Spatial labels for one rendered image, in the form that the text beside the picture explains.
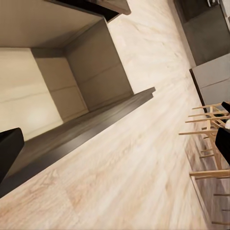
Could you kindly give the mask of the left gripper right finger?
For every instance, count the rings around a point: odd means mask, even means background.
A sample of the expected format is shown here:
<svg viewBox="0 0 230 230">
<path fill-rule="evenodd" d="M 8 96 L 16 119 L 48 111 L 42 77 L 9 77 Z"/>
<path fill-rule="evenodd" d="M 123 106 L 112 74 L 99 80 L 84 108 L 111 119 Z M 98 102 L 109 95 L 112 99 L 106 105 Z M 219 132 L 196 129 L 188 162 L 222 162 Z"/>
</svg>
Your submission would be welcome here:
<svg viewBox="0 0 230 230">
<path fill-rule="evenodd" d="M 218 128 L 218 133 L 216 133 L 215 136 L 217 150 L 221 152 L 230 165 L 230 129 L 221 126 Z"/>
</svg>

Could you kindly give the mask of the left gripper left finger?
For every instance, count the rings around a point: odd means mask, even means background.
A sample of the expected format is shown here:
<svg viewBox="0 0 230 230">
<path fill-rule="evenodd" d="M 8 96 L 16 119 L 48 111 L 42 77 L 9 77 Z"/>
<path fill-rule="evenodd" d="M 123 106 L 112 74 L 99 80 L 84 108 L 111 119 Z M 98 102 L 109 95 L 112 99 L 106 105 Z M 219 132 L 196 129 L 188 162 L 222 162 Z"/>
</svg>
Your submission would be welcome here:
<svg viewBox="0 0 230 230">
<path fill-rule="evenodd" d="M 23 133 L 19 127 L 0 132 L 0 184 L 24 144 Z"/>
</svg>

